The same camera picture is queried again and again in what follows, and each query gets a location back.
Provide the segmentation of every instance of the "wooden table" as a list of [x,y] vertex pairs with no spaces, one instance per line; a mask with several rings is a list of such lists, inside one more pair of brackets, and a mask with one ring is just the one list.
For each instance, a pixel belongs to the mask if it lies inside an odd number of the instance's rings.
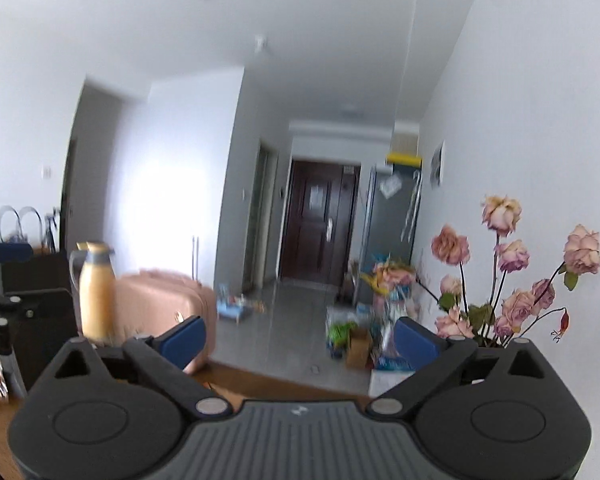
[[[210,383],[235,408],[239,408],[244,398],[264,400],[352,399],[356,400],[361,407],[365,407],[369,401],[368,397],[320,390],[319,388],[253,374],[213,362],[196,372],[194,377],[201,383]],[[6,442],[6,430],[19,405],[20,403],[16,400],[12,400],[7,404],[0,402],[0,474],[5,480],[22,480]]]

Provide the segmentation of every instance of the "pink suitcase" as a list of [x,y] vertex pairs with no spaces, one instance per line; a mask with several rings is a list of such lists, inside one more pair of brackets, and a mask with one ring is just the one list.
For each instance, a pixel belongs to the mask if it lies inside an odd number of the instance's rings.
[[121,344],[133,335],[160,335],[189,316],[205,320],[205,347],[185,368],[201,368],[215,349],[217,304],[215,294],[200,282],[175,272],[141,270],[115,284],[114,338]]

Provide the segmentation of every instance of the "gray refrigerator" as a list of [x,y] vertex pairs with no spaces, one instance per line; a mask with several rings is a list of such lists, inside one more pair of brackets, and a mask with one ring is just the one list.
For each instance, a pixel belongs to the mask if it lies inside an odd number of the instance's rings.
[[[421,186],[420,168],[395,164],[393,169],[371,170],[360,272],[371,272],[375,262],[389,254],[411,262]],[[371,288],[362,280],[356,280],[353,304],[371,304],[372,301]]]

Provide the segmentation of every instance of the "cardboard box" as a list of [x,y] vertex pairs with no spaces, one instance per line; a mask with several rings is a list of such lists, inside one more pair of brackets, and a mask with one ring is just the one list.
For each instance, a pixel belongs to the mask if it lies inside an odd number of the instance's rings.
[[366,368],[372,343],[373,340],[366,328],[352,328],[349,331],[347,366],[351,368]]

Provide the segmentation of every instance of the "white ceiling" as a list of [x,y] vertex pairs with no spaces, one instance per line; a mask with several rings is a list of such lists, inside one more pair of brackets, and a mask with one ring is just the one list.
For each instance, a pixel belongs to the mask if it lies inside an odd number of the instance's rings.
[[[342,107],[354,105],[363,123],[392,126],[396,108],[401,119],[421,118],[471,1],[0,0],[0,7],[152,80],[244,65],[291,118],[342,121]],[[256,34],[269,39],[259,56]]]

